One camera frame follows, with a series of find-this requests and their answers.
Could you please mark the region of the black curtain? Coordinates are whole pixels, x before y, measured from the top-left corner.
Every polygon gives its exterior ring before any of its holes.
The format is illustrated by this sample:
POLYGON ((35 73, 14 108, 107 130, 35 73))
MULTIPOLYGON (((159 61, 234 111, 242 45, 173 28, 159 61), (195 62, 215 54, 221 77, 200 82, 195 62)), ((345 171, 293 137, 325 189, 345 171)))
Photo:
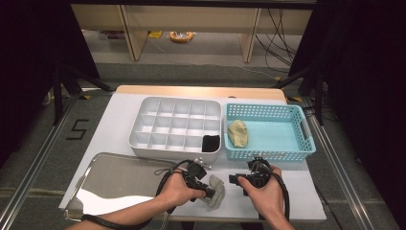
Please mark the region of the black curtain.
POLYGON ((291 67, 322 76, 355 152, 406 230, 406 0, 315 0, 291 67))
POLYGON ((91 79, 100 76, 71 0, 0 0, 0 168, 64 65, 91 79))

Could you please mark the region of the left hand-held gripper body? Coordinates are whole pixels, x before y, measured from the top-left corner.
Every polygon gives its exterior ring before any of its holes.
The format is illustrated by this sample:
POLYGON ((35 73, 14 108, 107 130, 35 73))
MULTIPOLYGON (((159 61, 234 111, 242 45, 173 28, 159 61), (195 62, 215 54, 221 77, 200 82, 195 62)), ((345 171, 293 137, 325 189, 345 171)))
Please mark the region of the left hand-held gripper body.
POLYGON ((186 182, 188 184, 199 184, 201 179, 207 175, 207 170, 211 168, 202 158, 191 160, 186 167, 186 182))

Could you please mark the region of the person's right hand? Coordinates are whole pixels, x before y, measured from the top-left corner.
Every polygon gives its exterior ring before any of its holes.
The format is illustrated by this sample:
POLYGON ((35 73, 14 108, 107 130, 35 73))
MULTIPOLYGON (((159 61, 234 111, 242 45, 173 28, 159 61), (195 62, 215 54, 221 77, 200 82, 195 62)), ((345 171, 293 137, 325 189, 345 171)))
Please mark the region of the person's right hand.
POLYGON ((285 221, 282 188, 275 177, 271 177, 262 188, 254 187, 246 178, 237 178, 240 186, 250 197, 255 209, 272 225, 285 221))

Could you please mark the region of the black metal stand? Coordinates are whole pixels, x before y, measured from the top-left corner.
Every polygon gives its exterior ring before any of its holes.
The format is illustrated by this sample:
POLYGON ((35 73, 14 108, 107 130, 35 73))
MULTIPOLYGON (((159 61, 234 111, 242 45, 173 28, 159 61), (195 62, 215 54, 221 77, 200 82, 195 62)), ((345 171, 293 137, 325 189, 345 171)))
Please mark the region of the black metal stand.
POLYGON ((319 122, 319 125, 324 124, 322 118, 322 103, 323 103, 323 78, 322 72, 313 65, 309 65, 303 70, 298 71, 297 73, 289 76, 286 80, 279 81, 274 88, 282 89, 288 84, 302 79, 302 83, 299 86, 298 92, 301 96, 309 96, 311 92, 315 96, 315 117, 319 122))
POLYGON ((53 90, 54 90, 54 105, 55 105, 55 120, 56 125, 64 115, 64 107, 62 102, 62 88, 65 88, 69 95, 79 96, 82 89, 79 86, 78 79, 83 79, 105 92, 114 92, 115 88, 103 83, 100 78, 94 78, 85 74, 79 69, 73 68, 66 64, 61 64, 55 68, 53 73, 53 90))

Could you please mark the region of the person's left hand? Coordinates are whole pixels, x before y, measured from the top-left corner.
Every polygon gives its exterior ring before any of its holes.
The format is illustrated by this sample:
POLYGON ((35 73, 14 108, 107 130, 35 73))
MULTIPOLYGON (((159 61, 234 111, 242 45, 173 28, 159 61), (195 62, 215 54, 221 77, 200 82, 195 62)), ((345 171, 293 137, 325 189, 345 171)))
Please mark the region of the person's left hand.
POLYGON ((156 198, 164 205, 164 209, 168 210, 205 195, 204 191, 189 188, 183 174, 180 171, 175 171, 168 178, 161 193, 156 198))

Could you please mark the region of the blue plastic basket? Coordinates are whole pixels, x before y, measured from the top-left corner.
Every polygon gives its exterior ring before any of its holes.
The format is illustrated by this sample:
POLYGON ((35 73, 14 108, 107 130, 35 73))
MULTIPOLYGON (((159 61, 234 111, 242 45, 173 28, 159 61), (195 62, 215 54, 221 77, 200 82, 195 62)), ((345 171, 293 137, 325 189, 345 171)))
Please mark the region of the blue plastic basket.
POLYGON ((229 160, 303 161, 316 151, 304 112, 297 105, 227 103, 224 115, 225 127, 240 120, 248 132, 243 148, 235 147, 224 133, 229 160))

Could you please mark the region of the orange tape roll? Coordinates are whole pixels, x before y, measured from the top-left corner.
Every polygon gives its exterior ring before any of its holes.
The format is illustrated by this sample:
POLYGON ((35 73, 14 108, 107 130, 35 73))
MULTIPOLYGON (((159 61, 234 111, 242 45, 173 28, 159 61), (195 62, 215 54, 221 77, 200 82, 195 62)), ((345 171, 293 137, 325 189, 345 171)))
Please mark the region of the orange tape roll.
POLYGON ((177 43, 190 42, 193 38, 192 32, 170 32, 169 39, 177 43))

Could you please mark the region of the grey sock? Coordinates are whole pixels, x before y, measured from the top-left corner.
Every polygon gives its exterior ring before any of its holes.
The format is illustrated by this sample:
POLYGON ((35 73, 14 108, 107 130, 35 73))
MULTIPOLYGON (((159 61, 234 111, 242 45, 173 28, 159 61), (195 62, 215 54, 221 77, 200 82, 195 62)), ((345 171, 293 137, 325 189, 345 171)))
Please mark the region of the grey sock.
POLYGON ((219 177, 211 174, 209 178, 209 187, 214 190, 214 195, 212 198, 204 197, 202 198, 202 201, 205 202, 208 207, 218 209, 225 196, 224 182, 219 177))

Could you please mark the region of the beige wooden desk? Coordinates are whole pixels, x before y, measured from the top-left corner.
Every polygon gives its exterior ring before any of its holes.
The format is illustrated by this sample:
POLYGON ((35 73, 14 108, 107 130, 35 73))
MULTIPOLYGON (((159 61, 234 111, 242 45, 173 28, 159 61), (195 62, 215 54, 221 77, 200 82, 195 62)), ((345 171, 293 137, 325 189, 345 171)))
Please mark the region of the beige wooden desk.
POLYGON ((203 32, 238 34, 242 59, 251 60, 254 37, 279 32, 302 35, 310 10, 214 7, 164 7, 74 4, 72 10, 84 30, 122 31, 129 56, 140 58, 147 34, 203 32))

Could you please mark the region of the purple packet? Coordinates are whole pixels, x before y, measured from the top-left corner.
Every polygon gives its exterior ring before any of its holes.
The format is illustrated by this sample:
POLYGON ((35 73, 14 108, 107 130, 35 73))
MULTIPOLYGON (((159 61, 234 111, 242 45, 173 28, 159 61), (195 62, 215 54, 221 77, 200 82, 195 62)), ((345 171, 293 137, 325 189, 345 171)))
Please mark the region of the purple packet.
POLYGON ((125 39, 123 31, 102 31, 101 33, 108 39, 125 39))

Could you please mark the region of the beige sock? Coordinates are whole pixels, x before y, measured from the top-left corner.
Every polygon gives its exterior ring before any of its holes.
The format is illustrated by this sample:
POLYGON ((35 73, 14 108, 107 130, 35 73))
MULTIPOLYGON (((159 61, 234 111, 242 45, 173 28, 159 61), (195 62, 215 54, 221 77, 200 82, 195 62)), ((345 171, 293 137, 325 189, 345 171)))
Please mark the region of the beige sock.
POLYGON ((241 120, 231 122, 227 134, 235 148, 244 148, 248 144, 248 128, 241 120))

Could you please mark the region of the white compartment storage box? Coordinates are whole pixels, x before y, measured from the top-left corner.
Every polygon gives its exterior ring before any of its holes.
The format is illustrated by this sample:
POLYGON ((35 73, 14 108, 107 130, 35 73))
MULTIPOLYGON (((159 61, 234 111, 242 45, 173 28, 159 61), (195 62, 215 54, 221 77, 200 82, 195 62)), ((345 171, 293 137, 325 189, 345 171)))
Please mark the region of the white compartment storage box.
POLYGON ((210 100, 147 97, 130 131, 128 144, 140 157, 213 162, 221 147, 222 108, 210 100), (205 135, 219 135, 215 152, 203 152, 205 135))

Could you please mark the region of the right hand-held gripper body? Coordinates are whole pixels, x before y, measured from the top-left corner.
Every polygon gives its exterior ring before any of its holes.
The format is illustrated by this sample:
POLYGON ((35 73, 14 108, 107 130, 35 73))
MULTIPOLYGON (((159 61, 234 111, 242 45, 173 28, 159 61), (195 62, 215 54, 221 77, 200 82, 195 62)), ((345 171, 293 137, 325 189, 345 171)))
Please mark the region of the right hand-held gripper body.
POLYGON ((270 177, 271 169, 269 163, 261 157, 255 157, 248 162, 250 173, 246 179, 255 187, 262 188, 265 186, 270 177))

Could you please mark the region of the translucent grey box lid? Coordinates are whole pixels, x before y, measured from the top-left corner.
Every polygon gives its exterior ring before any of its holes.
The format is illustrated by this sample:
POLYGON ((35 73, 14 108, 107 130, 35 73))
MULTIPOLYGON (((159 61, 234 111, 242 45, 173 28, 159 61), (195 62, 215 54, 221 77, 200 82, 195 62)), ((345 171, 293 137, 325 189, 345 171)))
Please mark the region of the translucent grey box lid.
POLYGON ((98 153, 79 178, 64 216, 79 221, 85 215, 103 215, 152 199, 164 170, 173 162, 98 153))

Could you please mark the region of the black sock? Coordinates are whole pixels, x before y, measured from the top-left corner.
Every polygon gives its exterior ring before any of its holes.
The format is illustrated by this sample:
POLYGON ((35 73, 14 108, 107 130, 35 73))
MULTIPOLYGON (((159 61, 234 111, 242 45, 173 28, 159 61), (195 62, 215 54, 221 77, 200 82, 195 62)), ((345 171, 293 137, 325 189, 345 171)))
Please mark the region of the black sock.
POLYGON ((220 136, 219 135, 205 135, 202 140, 202 151, 203 152, 215 152, 220 146, 220 136))

